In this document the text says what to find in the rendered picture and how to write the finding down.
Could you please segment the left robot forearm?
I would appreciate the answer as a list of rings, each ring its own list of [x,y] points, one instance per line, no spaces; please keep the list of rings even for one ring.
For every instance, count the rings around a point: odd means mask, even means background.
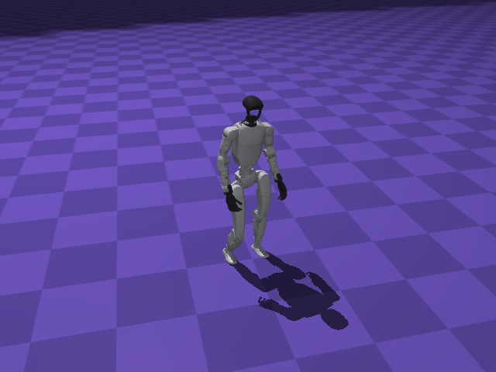
[[[274,150],[275,151],[275,150]],[[275,155],[268,157],[267,162],[269,163],[270,172],[272,173],[272,178],[277,180],[277,174],[281,174],[277,165],[276,153]]]

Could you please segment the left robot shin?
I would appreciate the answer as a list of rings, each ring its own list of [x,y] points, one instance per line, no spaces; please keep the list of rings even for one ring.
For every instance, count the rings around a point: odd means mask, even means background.
[[[255,221],[253,219],[253,234],[254,234],[254,242],[253,247],[257,248],[259,244],[262,242],[262,237],[264,236],[265,229],[267,225],[267,217],[263,217],[262,221]]]

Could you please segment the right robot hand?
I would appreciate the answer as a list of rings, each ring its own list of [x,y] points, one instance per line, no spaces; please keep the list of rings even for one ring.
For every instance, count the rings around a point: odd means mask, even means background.
[[[226,204],[228,205],[228,208],[231,212],[232,211],[239,212],[242,209],[239,208],[236,203],[239,203],[240,205],[242,205],[242,203],[240,201],[238,201],[237,199],[235,199],[235,196],[232,194],[233,189],[232,189],[232,186],[230,184],[228,185],[228,189],[229,189],[229,192],[227,192],[227,193],[224,192],[224,195],[226,195]]]

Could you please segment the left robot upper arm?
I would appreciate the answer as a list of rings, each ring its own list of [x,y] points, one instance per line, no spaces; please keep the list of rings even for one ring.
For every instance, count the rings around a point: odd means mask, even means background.
[[[275,155],[274,148],[272,147],[274,141],[274,128],[267,122],[262,122],[266,128],[266,133],[264,137],[264,150],[263,154],[265,157],[271,157]]]

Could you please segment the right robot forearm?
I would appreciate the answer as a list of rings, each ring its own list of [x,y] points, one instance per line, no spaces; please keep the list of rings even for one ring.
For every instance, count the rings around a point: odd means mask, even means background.
[[[222,156],[218,157],[217,168],[218,168],[218,171],[220,173],[222,190],[225,193],[227,193],[227,192],[229,192],[228,185],[230,184],[231,180],[229,178],[229,168],[227,166],[224,166],[224,162],[225,161],[224,161],[224,158]]]

